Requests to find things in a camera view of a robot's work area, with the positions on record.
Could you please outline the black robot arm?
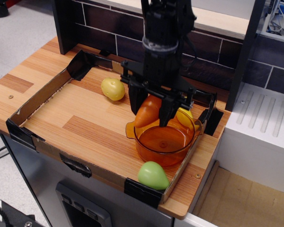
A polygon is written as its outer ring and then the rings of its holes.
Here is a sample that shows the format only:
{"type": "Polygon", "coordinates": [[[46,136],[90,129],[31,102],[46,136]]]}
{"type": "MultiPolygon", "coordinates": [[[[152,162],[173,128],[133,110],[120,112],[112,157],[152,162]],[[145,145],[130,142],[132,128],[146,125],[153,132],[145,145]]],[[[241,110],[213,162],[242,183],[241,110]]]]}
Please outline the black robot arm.
{"type": "Polygon", "coordinates": [[[121,63],[121,81],[127,83],[131,110],[138,113],[148,95],[161,99],[160,126],[167,126],[178,108],[189,110],[196,89],[181,75],[181,58],[187,34],[196,17],[189,0],[143,0],[143,62],[121,63]]]}

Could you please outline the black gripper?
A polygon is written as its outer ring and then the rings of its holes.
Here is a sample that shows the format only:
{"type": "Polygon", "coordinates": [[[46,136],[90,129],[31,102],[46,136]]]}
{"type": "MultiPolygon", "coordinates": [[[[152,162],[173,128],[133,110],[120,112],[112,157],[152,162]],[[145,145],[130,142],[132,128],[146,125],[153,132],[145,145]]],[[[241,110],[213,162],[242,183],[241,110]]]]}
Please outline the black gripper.
{"type": "Polygon", "coordinates": [[[196,88],[180,74],[181,53],[145,48],[143,62],[123,61],[122,81],[128,84],[131,111],[137,115],[142,103],[153,95],[160,98],[159,126],[166,127],[182,107],[189,110],[196,88]]]}

